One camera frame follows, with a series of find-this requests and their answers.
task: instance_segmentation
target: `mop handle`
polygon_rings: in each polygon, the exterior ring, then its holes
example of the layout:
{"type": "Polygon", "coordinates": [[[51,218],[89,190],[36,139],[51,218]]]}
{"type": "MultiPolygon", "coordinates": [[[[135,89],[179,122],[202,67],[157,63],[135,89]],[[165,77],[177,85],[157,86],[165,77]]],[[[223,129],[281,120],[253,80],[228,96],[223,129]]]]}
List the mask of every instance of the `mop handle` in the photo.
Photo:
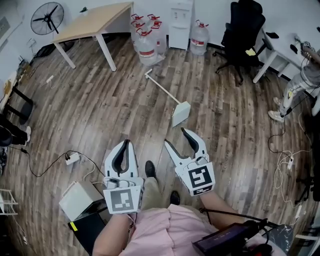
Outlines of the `mop handle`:
{"type": "Polygon", "coordinates": [[[170,92],[168,92],[165,88],[163,88],[160,84],[158,84],[157,81],[155,81],[150,75],[148,75],[151,71],[152,69],[150,69],[148,72],[144,74],[145,78],[149,78],[152,82],[154,82],[157,86],[159,86],[163,91],[165,91],[166,94],[168,94],[172,99],[174,99],[176,103],[181,104],[170,92]]]}

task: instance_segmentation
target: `extension cord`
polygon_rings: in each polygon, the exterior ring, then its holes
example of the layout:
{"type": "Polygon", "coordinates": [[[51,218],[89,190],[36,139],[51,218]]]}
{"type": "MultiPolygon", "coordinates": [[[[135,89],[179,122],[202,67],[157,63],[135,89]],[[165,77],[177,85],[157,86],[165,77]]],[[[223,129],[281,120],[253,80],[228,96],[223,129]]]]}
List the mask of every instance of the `extension cord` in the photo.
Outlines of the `extension cord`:
{"type": "Polygon", "coordinates": [[[46,84],[49,84],[49,82],[54,78],[54,75],[50,76],[47,81],[45,81],[46,84]]]}
{"type": "Polygon", "coordinates": [[[296,211],[296,214],[295,214],[296,219],[299,218],[299,216],[300,216],[301,208],[302,208],[302,205],[300,204],[298,207],[298,210],[296,211]]]}
{"type": "Polygon", "coordinates": [[[289,159],[289,162],[288,162],[288,165],[286,166],[286,168],[287,168],[288,170],[291,170],[293,163],[294,163],[294,158],[293,158],[292,155],[291,155],[291,156],[290,156],[290,159],[289,159]]]}
{"type": "Polygon", "coordinates": [[[73,153],[68,158],[65,159],[66,165],[71,165],[75,163],[76,161],[80,160],[80,155],[78,153],[73,153]]]}

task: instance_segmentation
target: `sneaker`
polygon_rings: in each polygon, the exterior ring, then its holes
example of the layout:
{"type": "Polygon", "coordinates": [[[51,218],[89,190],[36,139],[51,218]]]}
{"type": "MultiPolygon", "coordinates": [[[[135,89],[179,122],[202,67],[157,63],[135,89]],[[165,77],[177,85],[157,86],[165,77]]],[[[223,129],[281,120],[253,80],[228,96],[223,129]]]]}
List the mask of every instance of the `sneaker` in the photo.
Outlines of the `sneaker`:
{"type": "Polygon", "coordinates": [[[273,102],[280,107],[281,106],[281,99],[277,98],[277,97],[273,97],[273,102]]]}
{"type": "Polygon", "coordinates": [[[144,171],[146,174],[147,178],[153,177],[155,179],[156,178],[156,168],[153,162],[151,162],[150,160],[146,161],[145,163],[145,167],[144,167],[144,171]]]}
{"type": "Polygon", "coordinates": [[[283,123],[284,121],[285,121],[285,117],[283,116],[281,116],[280,115],[280,112],[279,111],[272,111],[272,110],[270,110],[270,111],[268,111],[268,115],[269,115],[269,117],[271,117],[273,120],[276,120],[276,121],[278,121],[278,122],[281,122],[281,123],[283,123]]]}
{"type": "Polygon", "coordinates": [[[171,195],[170,195],[170,204],[171,205],[180,205],[180,196],[178,194],[177,191],[172,191],[171,195]]]}
{"type": "Polygon", "coordinates": [[[31,137],[31,127],[30,126],[28,126],[26,128],[25,133],[26,133],[26,136],[27,136],[26,142],[29,142],[30,141],[30,137],[31,137]]]}

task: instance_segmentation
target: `wooden floor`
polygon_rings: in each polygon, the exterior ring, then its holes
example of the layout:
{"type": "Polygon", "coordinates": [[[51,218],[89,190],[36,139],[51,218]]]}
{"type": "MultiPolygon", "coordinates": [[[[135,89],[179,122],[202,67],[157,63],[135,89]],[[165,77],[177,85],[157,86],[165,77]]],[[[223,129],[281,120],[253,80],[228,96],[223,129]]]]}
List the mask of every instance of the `wooden floor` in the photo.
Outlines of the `wooden floor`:
{"type": "MultiPolygon", "coordinates": [[[[276,110],[273,97],[282,96],[285,80],[267,72],[269,80],[262,78],[253,84],[250,75],[243,74],[244,82],[239,87],[233,67],[215,74],[225,60],[213,57],[213,48],[204,56],[168,49],[165,60],[154,66],[150,75],[180,102],[191,104],[189,118],[171,128],[176,103],[144,77],[149,67],[139,62],[131,41],[119,37],[107,45],[116,72],[111,71],[97,41],[82,39],[68,52],[75,69],[55,50],[50,56],[37,59],[34,74],[28,83],[19,86],[36,104],[28,122],[32,128],[31,142],[25,147],[36,174],[68,150],[90,157],[104,171],[104,159],[111,149],[130,139],[142,177],[146,176],[145,162],[154,162],[163,202],[168,204],[175,189],[180,192],[183,204],[197,207],[197,197],[191,198],[175,177],[173,162],[164,148],[167,139],[178,151],[192,154],[180,130],[184,127],[204,139],[214,165],[214,189],[233,208],[279,224],[295,222],[296,210],[283,202],[280,190],[274,187],[279,154],[271,153],[267,145],[270,135],[284,130],[284,124],[271,120],[267,112],[276,110]],[[53,89],[45,84],[51,75],[54,75],[53,89]]],[[[11,104],[21,106],[22,101],[14,96],[11,104]]],[[[310,112],[306,100],[286,118],[286,132],[272,139],[273,150],[310,149],[298,123],[302,106],[303,113],[310,112]]],[[[10,119],[18,125],[16,116],[10,119]]],[[[92,163],[83,158],[67,167],[61,159],[45,175],[36,178],[29,170],[27,155],[14,149],[8,154],[0,185],[13,190],[19,202],[16,220],[28,241],[24,245],[22,233],[10,219],[17,248],[24,255],[87,255],[69,230],[59,201],[71,182],[82,180],[92,170],[92,163]]],[[[292,170],[282,166],[286,200],[299,197],[302,188],[296,184],[296,178],[305,177],[304,164],[310,161],[311,153],[301,152],[295,155],[292,170]]],[[[95,171],[88,178],[97,182],[102,175],[95,171]]],[[[101,191],[102,185],[96,185],[101,191]]],[[[312,197],[303,204],[301,213],[306,213],[295,224],[295,232],[309,224],[316,207],[312,197]]]]}

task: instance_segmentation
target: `wall fan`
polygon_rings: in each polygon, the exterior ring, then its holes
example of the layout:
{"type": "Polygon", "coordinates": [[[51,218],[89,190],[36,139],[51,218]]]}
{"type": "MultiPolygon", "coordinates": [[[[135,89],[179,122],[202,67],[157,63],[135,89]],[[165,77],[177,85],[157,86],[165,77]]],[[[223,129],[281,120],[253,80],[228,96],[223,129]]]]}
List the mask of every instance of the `wall fan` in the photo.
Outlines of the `wall fan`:
{"type": "MultiPolygon", "coordinates": [[[[64,19],[65,11],[58,2],[47,2],[41,5],[32,15],[30,26],[37,35],[47,35],[53,31],[59,34],[57,28],[64,19]]],[[[75,43],[62,43],[64,51],[68,51],[75,43]]]]}

